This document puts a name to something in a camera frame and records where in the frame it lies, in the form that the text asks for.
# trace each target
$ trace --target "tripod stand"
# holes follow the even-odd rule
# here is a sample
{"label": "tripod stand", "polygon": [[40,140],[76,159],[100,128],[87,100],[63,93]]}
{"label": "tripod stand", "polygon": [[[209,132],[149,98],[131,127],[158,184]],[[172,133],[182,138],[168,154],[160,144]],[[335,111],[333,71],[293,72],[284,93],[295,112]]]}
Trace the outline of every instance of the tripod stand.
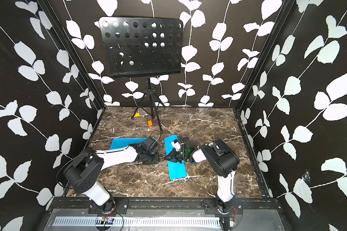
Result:
{"label": "tripod stand", "polygon": [[[143,107],[141,106],[141,103],[143,102],[144,98],[145,98],[146,96],[148,96],[148,95],[149,95],[149,106],[150,106],[150,111],[151,111],[150,113],[149,113],[147,110],[145,110],[145,108],[143,108]],[[155,105],[155,101],[154,101],[154,96],[158,99],[158,102],[159,102],[160,104],[162,104],[163,107],[166,107],[166,106],[162,103],[162,101],[161,101],[161,99],[158,97],[158,95],[155,93],[155,89],[152,88],[152,86],[151,86],[150,78],[148,78],[148,89],[145,90],[144,95],[143,95],[143,97],[141,98],[141,100],[140,100],[138,106],[136,107],[135,112],[132,114],[131,119],[134,119],[135,114],[138,112],[138,109],[141,108],[141,109],[143,109],[148,115],[150,115],[150,116],[152,117],[152,119],[154,119],[154,117],[157,116],[158,125],[159,125],[159,130],[160,130],[161,134],[163,134],[161,121],[160,121],[160,119],[159,119],[158,112],[157,112],[157,106]]]}

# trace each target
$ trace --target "brown marble surface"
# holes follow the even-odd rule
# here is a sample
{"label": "brown marble surface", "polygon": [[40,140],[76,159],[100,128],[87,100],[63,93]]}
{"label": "brown marble surface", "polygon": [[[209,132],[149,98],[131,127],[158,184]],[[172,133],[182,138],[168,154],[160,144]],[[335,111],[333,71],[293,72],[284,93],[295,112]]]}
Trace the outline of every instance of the brown marble surface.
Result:
{"label": "brown marble surface", "polygon": [[[148,137],[158,125],[148,127],[151,118],[139,110],[140,117],[131,120],[134,108],[108,107],[92,139],[95,150],[108,150],[113,138]],[[160,162],[153,165],[120,164],[104,169],[101,184],[113,196],[129,197],[213,197],[217,191],[217,175],[208,161],[186,166],[188,176],[170,180],[164,138],[171,135],[189,136],[194,145],[222,138],[239,156],[240,164],[234,180],[237,197],[261,197],[233,110],[230,108],[160,108],[164,133],[159,140]],[[76,195],[72,190],[68,196]]]}

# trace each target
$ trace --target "music stand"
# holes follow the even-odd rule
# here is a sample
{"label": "music stand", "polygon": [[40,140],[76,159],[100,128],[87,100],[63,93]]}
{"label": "music stand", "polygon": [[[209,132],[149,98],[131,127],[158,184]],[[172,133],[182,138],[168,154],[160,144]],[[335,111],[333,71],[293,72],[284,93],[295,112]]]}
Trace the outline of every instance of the music stand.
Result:
{"label": "music stand", "polygon": [[[163,107],[165,105],[151,87],[150,76],[181,72],[183,22],[167,18],[101,17],[99,26],[111,77],[148,77],[148,89],[144,91],[131,119],[142,108],[152,119],[157,116],[162,134],[154,97]],[[141,106],[147,95],[150,113]]]}

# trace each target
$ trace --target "blue mat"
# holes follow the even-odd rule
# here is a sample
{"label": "blue mat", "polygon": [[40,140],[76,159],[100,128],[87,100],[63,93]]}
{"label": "blue mat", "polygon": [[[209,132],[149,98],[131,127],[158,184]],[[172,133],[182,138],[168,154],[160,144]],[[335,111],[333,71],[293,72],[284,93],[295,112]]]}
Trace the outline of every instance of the blue mat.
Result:
{"label": "blue mat", "polygon": [[[167,138],[165,138],[165,146],[166,146],[166,155],[168,155],[172,149],[174,148],[171,145],[171,142],[174,140],[178,140],[177,135],[172,135]],[[185,165],[180,163],[172,163],[170,161],[167,161],[168,163],[168,172],[170,173],[170,179],[177,179],[186,177],[188,174],[186,173]]]}

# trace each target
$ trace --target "black and white leaf wallpaper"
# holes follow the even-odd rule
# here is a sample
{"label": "black and white leaf wallpaper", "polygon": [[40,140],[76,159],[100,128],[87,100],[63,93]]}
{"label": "black and white leaf wallpaper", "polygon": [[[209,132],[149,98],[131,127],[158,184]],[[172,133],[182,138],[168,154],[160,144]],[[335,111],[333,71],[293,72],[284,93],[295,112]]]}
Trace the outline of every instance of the black and white leaf wallpaper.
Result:
{"label": "black and white leaf wallpaper", "polygon": [[293,230],[347,230],[347,0],[297,0],[241,106]]}
{"label": "black and white leaf wallpaper", "polygon": [[102,113],[37,2],[0,1],[0,230],[34,230]]}
{"label": "black and white leaf wallpaper", "polygon": [[110,77],[99,19],[103,16],[181,19],[182,73],[152,76],[151,82],[164,105],[194,107],[236,104],[283,3],[282,0],[49,2],[107,106],[136,106],[147,88],[147,79]]}

